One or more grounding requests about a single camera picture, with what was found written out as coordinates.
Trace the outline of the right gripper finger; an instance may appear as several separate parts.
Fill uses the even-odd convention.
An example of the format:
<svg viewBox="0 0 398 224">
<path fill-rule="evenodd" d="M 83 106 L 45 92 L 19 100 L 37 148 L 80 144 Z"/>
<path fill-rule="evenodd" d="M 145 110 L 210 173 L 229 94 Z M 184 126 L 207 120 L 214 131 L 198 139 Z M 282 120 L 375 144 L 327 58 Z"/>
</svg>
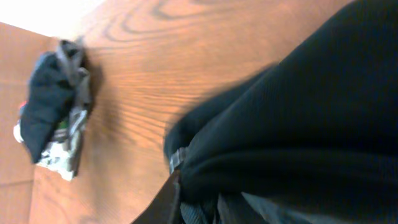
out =
<svg viewBox="0 0 398 224">
<path fill-rule="evenodd" d="M 180 172 L 174 171 L 162 186 L 150 205 L 132 224 L 179 224 Z"/>
</svg>

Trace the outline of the black shorts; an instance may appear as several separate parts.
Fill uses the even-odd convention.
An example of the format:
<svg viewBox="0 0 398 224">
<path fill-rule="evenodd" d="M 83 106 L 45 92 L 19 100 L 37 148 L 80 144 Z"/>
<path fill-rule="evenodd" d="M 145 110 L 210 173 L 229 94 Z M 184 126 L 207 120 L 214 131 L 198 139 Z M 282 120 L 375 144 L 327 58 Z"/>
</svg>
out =
<svg viewBox="0 0 398 224">
<path fill-rule="evenodd" d="M 353 1 L 169 129 L 183 223 L 397 222 L 397 1 Z"/>
</svg>

